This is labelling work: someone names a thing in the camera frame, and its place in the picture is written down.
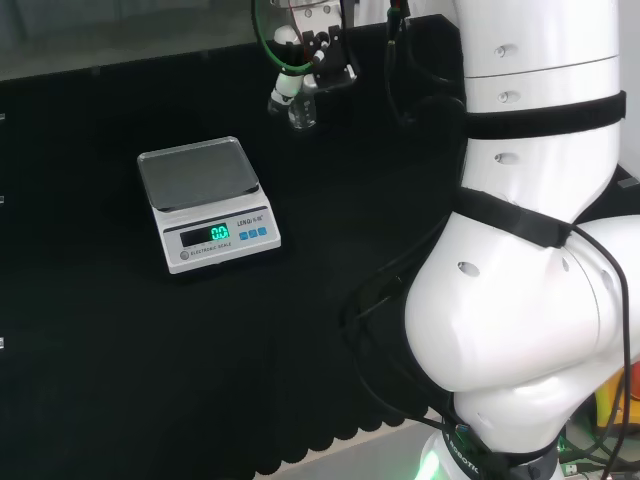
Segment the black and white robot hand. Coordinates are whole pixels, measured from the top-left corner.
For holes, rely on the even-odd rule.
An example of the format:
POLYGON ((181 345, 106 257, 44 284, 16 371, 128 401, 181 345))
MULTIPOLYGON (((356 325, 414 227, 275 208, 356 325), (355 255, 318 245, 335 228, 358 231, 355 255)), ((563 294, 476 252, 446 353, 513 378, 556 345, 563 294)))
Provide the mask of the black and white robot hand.
POLYGON ((314 37, 307 31, 299 38, 292 26, 279 27, 275 45, 284 53, 284 61, 311 63, 311 71, 288 75, 279 73, 268 99, 273 115, 287 114, 290 125, 304 130, 316 124, 316 97, 352 86, 357 73, 343 46, 343 31, 332 26, 314 37))

